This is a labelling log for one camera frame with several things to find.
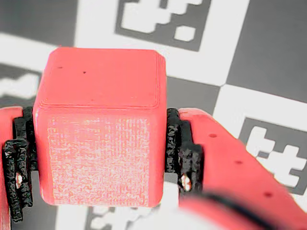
cube face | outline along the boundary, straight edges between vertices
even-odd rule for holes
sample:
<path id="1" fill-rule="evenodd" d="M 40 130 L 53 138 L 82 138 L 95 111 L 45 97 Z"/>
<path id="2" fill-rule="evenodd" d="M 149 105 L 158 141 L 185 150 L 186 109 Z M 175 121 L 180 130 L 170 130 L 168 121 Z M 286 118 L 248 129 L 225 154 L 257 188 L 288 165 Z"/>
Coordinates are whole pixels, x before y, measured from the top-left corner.
<path id="1" fill-rule="evenodd" d="M 82 58 L 77 61 L 69 59 L 75 52 L 83 51 L 85 54 L 79 54 Z M 49 88 L 73 81 L 73 66 L 81 66 L 83 59 L 96 53 L 104 57 L 104 52 L 114 62 L 125 63 L 129 59 L 129 65 L 121 64 L 120 72 L 125 75 L 114 70 L 116 63 L 102 65 L 104 59 L 95 59 L 91 71 L 95 69 L 98 74 L 93 72 L 87 79 L 95 84 L 74 82 L 73 88 L 59 93 Z M 157 205 L 162 197 L 165 159 L 164 59 L 146 50 L 72 48 L 69 55 L 65 48 L 63 53 L 62 56 L 57 50 L 50 55 L 34 106 L 42 198 L 49 204 Z M 67 69 L 60 77 L 59 62 L 59 70 Z M 138 66 L 147 68 L 135 71 Z M 122 78 L 125 88 L 118 86 Z M 98 83 L 105 84 L 108 90 L 101 91 Z M 57 89 L 64 90 L 62 85 Z"/>

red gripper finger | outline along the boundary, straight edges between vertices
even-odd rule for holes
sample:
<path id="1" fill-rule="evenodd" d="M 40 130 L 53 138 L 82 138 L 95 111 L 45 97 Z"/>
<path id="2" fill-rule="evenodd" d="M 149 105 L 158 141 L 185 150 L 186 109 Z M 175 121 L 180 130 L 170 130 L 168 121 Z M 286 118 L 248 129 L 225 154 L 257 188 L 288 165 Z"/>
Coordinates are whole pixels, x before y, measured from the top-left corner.
<path id="1" fill-rule="evenodd" d="M 49 56 L 33 113 L 47 203 L 159 203 L 166 74 L 157 52 L 58 48 Z"/>
<path id="2" fill-rule="evenodd" d="M 295 203 L 287 189 L 279 184 L 251 156 L 245 146 L 229 134 L 210 115 L 199 109 L 180 109 L 180 119 L 191 124 L 193 141 L 204 149 L 203 190 L 230 196 L 285 229 L 307 229 L 307 214 Z M 216 207 L 210 201 L 201 206 L 195 200 L 180 205 L 202 212 L 231 229 L 254 229 L 237 214 Z"/>
<path id="3" fill-rule="evenodd" d="M 2 167 L 2 147 L 7 140 L 13 138 L 13 119 L 23 115 L 21 107 L 7 107 L 0 109 L 0 229 L 11 229 L 11 217 L 6 197 Z"/>

hole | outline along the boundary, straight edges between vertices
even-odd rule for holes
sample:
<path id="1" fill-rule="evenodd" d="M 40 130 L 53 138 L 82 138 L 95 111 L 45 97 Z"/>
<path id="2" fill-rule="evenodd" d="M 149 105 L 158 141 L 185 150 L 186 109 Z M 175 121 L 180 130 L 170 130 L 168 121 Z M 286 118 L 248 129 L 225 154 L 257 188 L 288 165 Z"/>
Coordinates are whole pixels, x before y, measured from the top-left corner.
<path id="1" fill-rule="evenodd" d="M 273 196 L 273 194 L 272 194 L 272 193 L 270 193 L 270 192 L 265 192 L 265 193 L 264 193 L 264 196 L 266 196 L 266 197 L 272 197 L 272 196 Z"/>

textured surface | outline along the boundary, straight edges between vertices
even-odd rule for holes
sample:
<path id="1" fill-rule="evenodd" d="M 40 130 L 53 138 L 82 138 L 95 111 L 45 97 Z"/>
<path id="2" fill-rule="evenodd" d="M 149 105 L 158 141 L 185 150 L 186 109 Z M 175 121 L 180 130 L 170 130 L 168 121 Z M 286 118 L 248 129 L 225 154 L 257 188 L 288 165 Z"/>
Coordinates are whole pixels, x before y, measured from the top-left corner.
<path id="1" fill-rule="evenodd" d="M 181 146 L 178 156 L 181 166 L 180 175 L 187 175 L 191 180 L 191 192 L 202 190 L 204 152 L 202 146 L 193 143 L 192 130 L 189 121 L 180 122 Z"/>
<path id="2" fill-rule="evenodd" d="M 178 173 L 178 148 L 180 143 L 180 119 L 177 109 L 167 109 L 165 172 Z"/>
<path id="3" fill-rule="evenodd" d="M 13 137 L 3 147 L 3 169 L 11 216 L 19 222 L 23 220 L 22 209 L 33 205 L 29 142 L 23 117 L 13 119 Z M 17 173 L 22 177 L 19 188 L 15 185 Z"/>
<path id="4" fill-rule="evenodd" d="M 83 125 L 54 118 L 48 140 L 55 204 L 148 205 L 149 128 L 147 119 L 102 117 Z"/>
<path id="5" fill-rule="evenodd" d="M 30 163 L 31 170 L 37 170 L 37 152 L 34 134 L 34 123 L 33 123 L 33 108 L 26 107 L 23 109 L 23 118 L 26 120 L 25 129 L 27 140 L 29 141 L 29 152 L 30 152 Z"/>
<path id="6" fill-rule="evenodd" d="M 159 203 L 166 74 L 156 51 L 58 48 L 49 56 L 33 113 L 46 202 Z"/>

white square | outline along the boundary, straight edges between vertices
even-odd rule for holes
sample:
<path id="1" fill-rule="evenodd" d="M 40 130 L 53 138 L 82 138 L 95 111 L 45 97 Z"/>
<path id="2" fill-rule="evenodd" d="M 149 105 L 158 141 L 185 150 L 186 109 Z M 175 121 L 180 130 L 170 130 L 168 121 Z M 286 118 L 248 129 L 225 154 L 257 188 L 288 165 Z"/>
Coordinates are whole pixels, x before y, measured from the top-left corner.
<path id="1" fill-rule="evenodd" d="M 193 40 L 194 35 L 195 35 L 195 28 L 182 25 L 177 27 L 175 33 L 175 39 L 188 42 Z"/>
<path id="2" fill-rule="evenodd" d="M 118 0 L 79 0 L 75 46 L 154 49 L 166 58 L 168 76 L 225 84 L 249 0 L 212 0 L 199 52 L 115 34 Z"/>
<path id="3" fill-rule="evenodd" d="M 221 88 L 213 117 L 236 138 L 246 117 L 307 132 L 307 104 L 231 85 Z M 307 190 L 292 196 L 307 211 Z"/>

